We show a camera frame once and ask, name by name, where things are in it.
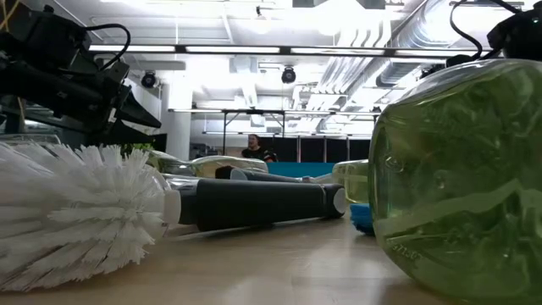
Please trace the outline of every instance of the black cable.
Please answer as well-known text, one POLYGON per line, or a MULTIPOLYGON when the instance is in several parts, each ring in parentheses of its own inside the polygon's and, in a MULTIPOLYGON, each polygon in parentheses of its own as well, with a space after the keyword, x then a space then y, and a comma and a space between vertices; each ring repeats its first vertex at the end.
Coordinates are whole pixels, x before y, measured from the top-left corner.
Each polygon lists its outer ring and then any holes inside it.
POLYGON ((106 64, 104 64, 100 71, 104 71, 105 69, 109 68, 112 64, 120 60, 120 58, 128 51, 128 47, 132 43, 132 35, 130 34, 130 31, 126 29, 124 25, 120 24, 106 24, 106 25, 96 25, 96 26, 88 26, 85 28, 87 31, 97 31, 97 30, 104 30, 104 29, 121 29, 122 31, 126 32, 126 43, 124 44, 124 47, 120 52, 115 55, 111 60, 109 60, 106 64))
POLYGON ((482 58, 480 58, 480 60, 493 58, 493 57, 499 55, 500 52, 501 52, 501 50, 499 48, 498 49, 493 49, 493 50, 489 51, 487 54, 485 54, 484 56, 482 56, 482 58))
POLYGON ((482 48, 482 44, 479 41, 477 41, 474 37, 470 36, 469 34, 465 33, 462 30, 459 30, 459 28, 454 23, 454 11, 456 10, 457 7, 459 7, 460 5, 465 3, 466 1, 467 0, 461 0, 461 1, 457 2, 456 4, 454 4, 454 7, 451 9, 451 12, 450 12, 450 26, 461 37, 463 37, 463 38, 465 38, 468 41, 473 43, 473 45, 476 47, 476 49, 478 51, 472 56, 472 59, 478 59, 478 58, 480 58, 480 55, 482 55, 482 51, 484 50, 482 48))
POLYGON ((503 8, 508 9, 509 11, 513 12, 514 14, 521 13, 521 9, 514 8, 510 3, 506 3, 503 0, 490 0, 492 3, 495 3, 497 5, 500 5, 503 8))

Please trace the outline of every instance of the column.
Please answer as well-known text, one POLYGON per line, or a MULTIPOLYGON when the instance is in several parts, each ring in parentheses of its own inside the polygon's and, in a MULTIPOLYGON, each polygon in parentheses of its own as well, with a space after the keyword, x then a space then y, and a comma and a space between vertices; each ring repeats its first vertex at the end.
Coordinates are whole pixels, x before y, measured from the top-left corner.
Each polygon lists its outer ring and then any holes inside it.
POLYGON ((166 153, 181 160, 190 156, 191 114, 174 113, 168 109, 192 108, 192 88, 185 71, 174 71, 162 88, 162 131, 168 134, 166 153))

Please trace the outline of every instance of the fluorescent light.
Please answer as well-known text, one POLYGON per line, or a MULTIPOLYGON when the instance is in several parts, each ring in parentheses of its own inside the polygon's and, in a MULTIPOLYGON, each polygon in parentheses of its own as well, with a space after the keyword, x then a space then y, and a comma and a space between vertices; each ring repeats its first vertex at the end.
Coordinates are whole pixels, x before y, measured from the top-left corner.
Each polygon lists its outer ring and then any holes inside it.
POLYGON ((456 55, 464 54, 464 55, 474 55, 476 53, 475 50, 461 50, 461 49, 440 49, 440 50, 431 50, 431 49, 419 49, 419 50, 396 50, 395 56, 397 57, 405 57, 405 58, 425 58, 425 60, 428 60, 430 58, 451 58, 456 55))
POLYGON ((33 120, 25 119, 25 125, 27 125, 27 126, 38 126, 38 125, 41 125, 41 123, 35 122, 33 120))
POLYGON ((221 114, 220 109, 168 109, 169 112, 189 113, 189 114, 221 114))
POLYGON ((390 58, 394 64, 446 64, 442 58, 390 58))
POLYGON ((285 66, 277 63, 258 63, 257 67, 259 69, 283 69, 285 66))
POLYGON ((320 115, 330 115, 333 112, 330 111, 285 111, 285 114, 299 114, 299 115, 309 115, 309 114, 320 114, 320 115))
POLYGON ((373 116, 373 115, 380 115, 377 113, 369 113, 369 112, 348 112, 348 111, 341 111, 335 113, 335 115, 366 115, 366 116, 373 116))
POLYGON ((254 5, 261 5, 261 4, 274 4, 274 2, 262 2, 257 0, 248 0, 248 1, 238 1, 238 0, 229 0, 229 1, 213 1, 213 0, 100 0, 101 3, 127 3, 127 4, 171 4, 171 5, 178 5, 178 4, 216 4, 216 5, 225 5, 225 4, 254 4, 254 5))
POLYGON ((357 56, 382 56, 384 50, 381 49, 360 49, 349 47, 293 47, 291 49, 292 54, 322 54, 322 55, 357 55, 357 56))
MULTIPOLYGON (((91 45, 93 52, 120 52, 122 45, 91 45)), ((174 53, 175 46, 129 46, 126 52, 131 53, 174 53)))
POLYGON ((262 53, 278 54, 279 47, 209 47, 209 46, 189 46, 186 47, 188 53, 262 53))

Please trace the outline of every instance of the brush head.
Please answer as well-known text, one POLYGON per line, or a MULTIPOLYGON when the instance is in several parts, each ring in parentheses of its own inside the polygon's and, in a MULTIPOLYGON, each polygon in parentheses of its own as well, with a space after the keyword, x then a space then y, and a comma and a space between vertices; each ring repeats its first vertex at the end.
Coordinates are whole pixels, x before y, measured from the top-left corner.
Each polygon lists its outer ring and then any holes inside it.
POLYGON ((167 188, 146 160, 139 150, 123 160, 119 147, 0 143, 0 290, 139 263, 163 234, 167 188))

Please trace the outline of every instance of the wooden table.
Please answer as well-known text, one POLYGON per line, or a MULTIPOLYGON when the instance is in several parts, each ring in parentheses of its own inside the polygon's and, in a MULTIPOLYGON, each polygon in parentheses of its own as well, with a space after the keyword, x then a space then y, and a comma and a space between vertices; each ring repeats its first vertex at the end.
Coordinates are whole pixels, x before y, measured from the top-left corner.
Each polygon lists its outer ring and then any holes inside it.
POLYGON ((2 305, 444 305, 349 217, 161 240, 140 266, 2 305))

